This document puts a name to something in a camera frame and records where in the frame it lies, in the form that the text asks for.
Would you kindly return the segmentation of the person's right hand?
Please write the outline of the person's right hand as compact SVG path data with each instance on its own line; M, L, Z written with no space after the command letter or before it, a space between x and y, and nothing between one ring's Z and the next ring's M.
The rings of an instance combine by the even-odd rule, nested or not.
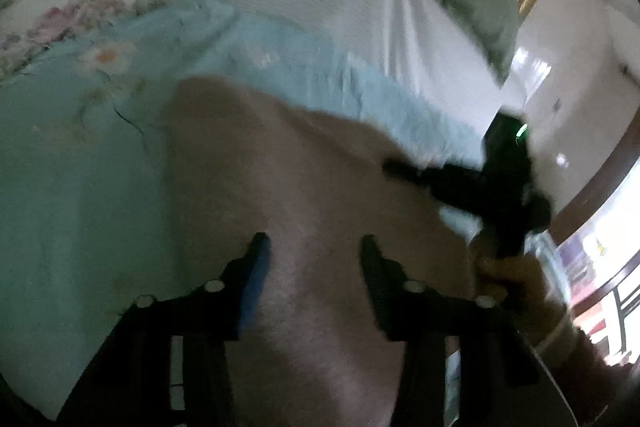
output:
M572 351L578 332L557 283L534 254L498 259L489 239L478 234L470 244L478 287L500 305L539 352Z

